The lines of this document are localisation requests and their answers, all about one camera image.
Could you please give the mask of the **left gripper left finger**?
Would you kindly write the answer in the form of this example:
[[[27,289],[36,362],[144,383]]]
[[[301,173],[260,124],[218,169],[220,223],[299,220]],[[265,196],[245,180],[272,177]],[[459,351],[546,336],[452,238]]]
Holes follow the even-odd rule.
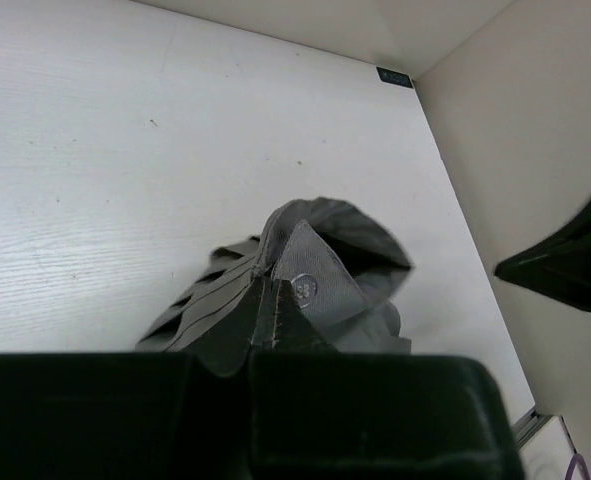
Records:
[[[194,342],[194,355],[214,376],[234,376],[244,365],[268,290],[255,279],[239,303]]]

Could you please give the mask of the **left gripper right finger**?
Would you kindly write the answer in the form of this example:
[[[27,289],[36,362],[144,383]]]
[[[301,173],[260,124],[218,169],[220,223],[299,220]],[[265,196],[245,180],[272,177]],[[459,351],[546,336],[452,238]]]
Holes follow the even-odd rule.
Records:
[[[275,302],[271,314],[270,349],[294,352],[336,352],[302,313],[290,282],[273,283]]]

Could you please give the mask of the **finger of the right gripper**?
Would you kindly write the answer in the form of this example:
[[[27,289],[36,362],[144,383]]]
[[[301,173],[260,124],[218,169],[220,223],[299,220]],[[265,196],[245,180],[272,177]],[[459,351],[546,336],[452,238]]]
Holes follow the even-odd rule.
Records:
[[[591,198],[560,230],[500,262],[494,275],[591,313]]]

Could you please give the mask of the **grey pleated skirt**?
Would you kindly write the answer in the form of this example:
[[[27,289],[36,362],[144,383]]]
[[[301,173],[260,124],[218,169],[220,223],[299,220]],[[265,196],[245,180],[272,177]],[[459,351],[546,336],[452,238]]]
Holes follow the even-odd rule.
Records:
[[[318,197],[275,210],[258,236],[216,248],[207,269],[138,341],[188,347],[213,330],[261,277],[288,282],[304,317],[342,352],[408,353],[392,298],[412,270],[398,240],[354,205]]]

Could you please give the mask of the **right blue corner label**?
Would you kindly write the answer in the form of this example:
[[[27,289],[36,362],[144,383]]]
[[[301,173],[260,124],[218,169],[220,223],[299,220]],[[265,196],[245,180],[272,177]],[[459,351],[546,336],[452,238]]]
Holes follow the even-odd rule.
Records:
[[[413,89],[414,84],[411,77],[405,73],[389,70],[386,68],[376,67],[379,79],[386,84],[391,84],[399,87]]]

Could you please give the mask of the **aluminium front rail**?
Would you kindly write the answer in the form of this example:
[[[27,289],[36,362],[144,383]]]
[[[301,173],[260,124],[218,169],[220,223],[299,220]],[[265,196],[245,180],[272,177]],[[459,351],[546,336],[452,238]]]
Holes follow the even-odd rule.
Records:
[[[541,429],[543,429],[552,419],[553,415],[542,414],[532,409],[519,419],[512,427],[512,433],[516,444],[521,448],[530,441]]]

